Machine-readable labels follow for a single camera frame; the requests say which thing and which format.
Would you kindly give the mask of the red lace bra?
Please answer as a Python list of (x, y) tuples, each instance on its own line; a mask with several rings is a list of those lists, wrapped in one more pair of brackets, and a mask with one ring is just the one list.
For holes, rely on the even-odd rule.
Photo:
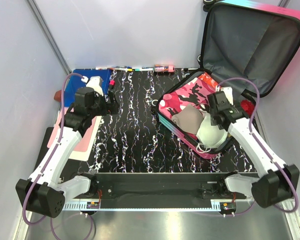
[(245, 99), (240, 102), (240, 106), (248, 114), (249, 117), (252, 116), (252, 114), (255, 110), (255, 105), (252, 102)]

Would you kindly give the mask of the white bra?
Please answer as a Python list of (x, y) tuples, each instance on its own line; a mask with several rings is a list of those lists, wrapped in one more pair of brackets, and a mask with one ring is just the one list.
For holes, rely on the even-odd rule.
[(200, 154), (203, 154), (209, 152), (211, 149), (216, 149), (225, 142), (227, 136), (227, 131), (219, 129), (217, 125), (212, 125), (211, 115), (206, 113), (196, 134), (196, 137), (200, 141), (196, 146), (196, 150)]

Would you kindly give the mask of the beige bra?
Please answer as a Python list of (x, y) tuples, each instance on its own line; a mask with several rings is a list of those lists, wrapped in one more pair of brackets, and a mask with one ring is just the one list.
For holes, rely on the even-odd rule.
[(196, 135), (204, 118), (204, 113), (189, 104), (181, 112), (173, 115), (171, 121), (182, 131)]

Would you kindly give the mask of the pink camouflage garment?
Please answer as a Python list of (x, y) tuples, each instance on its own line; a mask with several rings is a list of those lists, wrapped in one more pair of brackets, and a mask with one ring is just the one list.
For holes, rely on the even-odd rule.
[(172, 117), (189, 105), (203, 113), (208, 112), (208, 95), (214, 92), (215, 88), (203, 81), (203, 75), (194, 77), (160, 98), (158, 101), (159, 121), (165, 127), (170, 126)]

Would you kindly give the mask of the orange white shirt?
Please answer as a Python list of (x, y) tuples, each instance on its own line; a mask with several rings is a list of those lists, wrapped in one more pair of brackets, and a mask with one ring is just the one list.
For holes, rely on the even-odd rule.
[(224, 92), (227, 90), (226, 88), (218, 87), (218, 83), (206, 72), (199, 75), (197, 78), (202, 83), (202, 93), (204, 96), (208, 96), (209, 94), (213, 94), (215, 92)]

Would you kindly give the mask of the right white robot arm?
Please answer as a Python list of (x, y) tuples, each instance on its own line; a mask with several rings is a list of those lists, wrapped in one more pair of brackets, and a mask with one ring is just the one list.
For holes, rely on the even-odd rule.
[(241, 145), (257, 171), (258, 177), (239, 173), (227, 174), (217, 185), (218, 195), (229, 198), (234, 193), (253, 197), (262, 208), (294, 199), (294, 212), (299, 207), (296, 192), (300, 171), (296, 165), (287, 165), (267, 145), (252, 124), (253, 117), (240, 105), (229, 102), (226, 94), (219, 91), (208, 95), (211, 123), (227, 131)]

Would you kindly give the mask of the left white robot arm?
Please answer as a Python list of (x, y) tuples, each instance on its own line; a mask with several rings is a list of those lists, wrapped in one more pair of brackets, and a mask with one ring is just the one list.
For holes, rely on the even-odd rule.
[(80, 173), (59, 183), (60, 175), (76, 145), (99, 116), (115, 115), (119, 103), (113, 90), (104, 97), (92, 87), (79, 88), (74, 102), (61, 113), (57, 136), (39, 166), (28, 179), (19, 179), (15, 189), (22, 211), (56, 218), (65, 203), (79, 195), (93, 198), (98, 193), (95, 176)]

